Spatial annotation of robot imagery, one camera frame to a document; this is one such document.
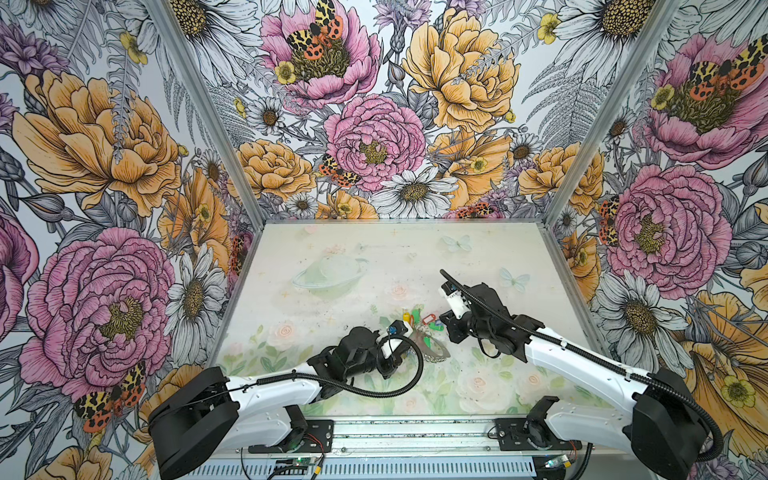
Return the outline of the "large metal keyring with keys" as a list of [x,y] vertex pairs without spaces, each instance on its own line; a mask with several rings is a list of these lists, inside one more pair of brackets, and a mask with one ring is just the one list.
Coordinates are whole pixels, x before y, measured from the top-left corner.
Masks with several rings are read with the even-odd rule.
[[402,320],[409,326],[409,338],[418,346],[427,362],[440,363],[450,358],[447,347],[429,333],[427,325],[416,319],[415,311],[403,312]]

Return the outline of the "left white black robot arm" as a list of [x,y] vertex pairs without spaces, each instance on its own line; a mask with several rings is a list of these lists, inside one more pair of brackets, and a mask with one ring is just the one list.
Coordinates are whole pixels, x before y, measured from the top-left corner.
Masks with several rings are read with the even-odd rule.
[[[292,451],[308,431],[302,406],[340,392],[372,399],[409,392],[423,375],[425,359],[408,332],[401,321],[384,334],[354,327],[336,345],[270,375],[235,377],[219,367],[203,370],[149,416],[160,477],[179,479],[227,450],[263,446]],[[371,372],[391,378],[407,352],[414,353],[416,367],[404,386],[373,391],[354,384],[354,377]]]

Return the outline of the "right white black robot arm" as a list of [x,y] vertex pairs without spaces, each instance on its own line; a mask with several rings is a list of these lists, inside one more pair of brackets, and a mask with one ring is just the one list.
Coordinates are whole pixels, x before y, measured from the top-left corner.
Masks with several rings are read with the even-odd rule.
[[545,368],[609,405],[583,407],[545,395],[521,426],[497,423],[499,439],[539,451],[571,442],[612,447],[633,454],[663,479],[685,479],[696,464],[723,452],[722,431],[674,372],[629,367],[577,345],[528,315],[512,315],[485,283],[466,286],[448,277],[441,294],[449,309],[439,319],[452,343],[474,338],[480,346],[491,344],[497,355]]

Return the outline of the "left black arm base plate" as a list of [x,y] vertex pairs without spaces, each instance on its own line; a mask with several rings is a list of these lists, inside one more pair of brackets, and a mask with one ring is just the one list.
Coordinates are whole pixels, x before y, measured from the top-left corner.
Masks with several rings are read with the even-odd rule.
[[329,453],[332,449],[335,422],[310,419],[302,428],[293,428],[287,437],[275,446],[251,445],[250,454]]

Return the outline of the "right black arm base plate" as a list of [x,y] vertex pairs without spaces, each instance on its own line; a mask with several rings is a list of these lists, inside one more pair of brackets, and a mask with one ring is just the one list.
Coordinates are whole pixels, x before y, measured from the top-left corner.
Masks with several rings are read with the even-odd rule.
[[580,441],[557,438],[543,422],[531,424],[526,417],[502,417],[493,421],[486,436],[498,443],[501,451],[576,451]]

